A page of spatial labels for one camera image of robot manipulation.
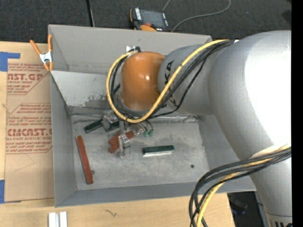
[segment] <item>black floor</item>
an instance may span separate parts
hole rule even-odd
[[[90,0],[97,27],[129,27],[129,9],[161,11],[167,0]],[[172,26],[181,20],[224,9],[228,0],[171,0],[165,9]],[[291,30],[292,0],[231,0],[227,11],[190,20],[176,32],[211,35],[213,39],[241,39],[252,34]],[[0,41],[45,43],[48,24],[89,26],[85,0],[0,0]],[[235,214],[236,227],[262,227],[251,192],[233,193],[231,199],[247,204]]]

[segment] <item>cardboard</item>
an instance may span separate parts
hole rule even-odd
[[[47,52],[46,44],[37,46]],[[8,71],[3,72],[7,75],[7,100],[0,111],[6,117],[4,201],[51,198],[50,74],[30,43],[0,42],[0,52],[20,54],[19,59],[8,59]]]
[[[54,200],[0,205],[2,227],[47,227],[50,212],[67,212],[71,227],[188,227],[189,197],[54,208]],[[235,227],[227,194],[215,194],[204,214],[209,227]]]

